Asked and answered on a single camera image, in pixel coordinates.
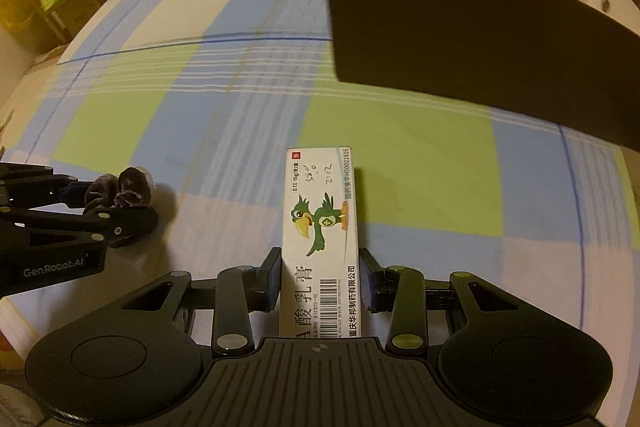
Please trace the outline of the dark velvet scrunchie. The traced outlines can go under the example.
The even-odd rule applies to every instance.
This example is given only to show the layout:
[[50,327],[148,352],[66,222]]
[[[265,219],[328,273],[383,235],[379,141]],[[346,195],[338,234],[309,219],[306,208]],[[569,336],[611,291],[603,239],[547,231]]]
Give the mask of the dark velvet scrunchie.
[[84,210],[150,207],[154,192],[151,173],[142,167],[128,167],[118,176],[104,173],[89,185]]

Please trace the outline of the white ointment box with bird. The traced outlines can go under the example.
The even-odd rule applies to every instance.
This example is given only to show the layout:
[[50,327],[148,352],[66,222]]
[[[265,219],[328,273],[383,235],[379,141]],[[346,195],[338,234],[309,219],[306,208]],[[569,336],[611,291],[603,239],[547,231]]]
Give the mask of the white ointment box with bird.
[[286,152],[279,333],[361,335],[358,222],[352,150]]

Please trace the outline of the checkered bed sheet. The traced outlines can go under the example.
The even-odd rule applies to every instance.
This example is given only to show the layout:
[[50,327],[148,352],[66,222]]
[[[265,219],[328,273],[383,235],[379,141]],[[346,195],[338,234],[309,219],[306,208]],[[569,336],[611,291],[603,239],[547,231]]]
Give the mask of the checkered bed sheet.
[[1,113],[6,160],[92,180],[149,170],[160,226],[102,273],[1,303],[26,355],[47,332],[173,270],[198,279],[281,242],[286,152],[347,145],[360,242],[433,279],[473,272],[639,369],[639,225],[622,150],[541,120],[339,82],[326,0],[108,0]]

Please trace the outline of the brown cardboard storage box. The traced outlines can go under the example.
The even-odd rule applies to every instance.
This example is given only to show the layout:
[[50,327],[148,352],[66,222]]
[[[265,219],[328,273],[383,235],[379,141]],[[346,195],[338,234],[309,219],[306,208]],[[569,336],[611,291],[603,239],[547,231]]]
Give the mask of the brown cardboard storage box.
[[639,0],[328,0],[337,78],[639,145]]

